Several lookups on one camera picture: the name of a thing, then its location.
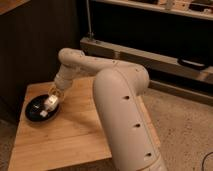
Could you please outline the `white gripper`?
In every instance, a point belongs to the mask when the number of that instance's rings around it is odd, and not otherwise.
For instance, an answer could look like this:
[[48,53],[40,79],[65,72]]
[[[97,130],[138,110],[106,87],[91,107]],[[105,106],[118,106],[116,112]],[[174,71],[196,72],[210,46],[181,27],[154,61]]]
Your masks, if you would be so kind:
[[62,103],[64,100],[64,92],[60,89],[58,89],[55,85],[52,85],[49,92],[47,93],[48,98],[52,96],[57,96],[58,98],[58,104]]

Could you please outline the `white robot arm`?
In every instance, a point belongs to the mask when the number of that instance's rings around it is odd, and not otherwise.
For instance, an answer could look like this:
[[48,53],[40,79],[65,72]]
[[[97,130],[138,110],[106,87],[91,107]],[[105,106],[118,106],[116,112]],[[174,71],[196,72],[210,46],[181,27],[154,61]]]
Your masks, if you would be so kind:
[[93,99],[116,169],[168,171],[138,100],[149,85],[145,67],[87,56],[71,48],[61,49],[58,58],[61,66],[45,101],[45,109],[52,111],[61,103],[73,82],[73,66],[95,71]]

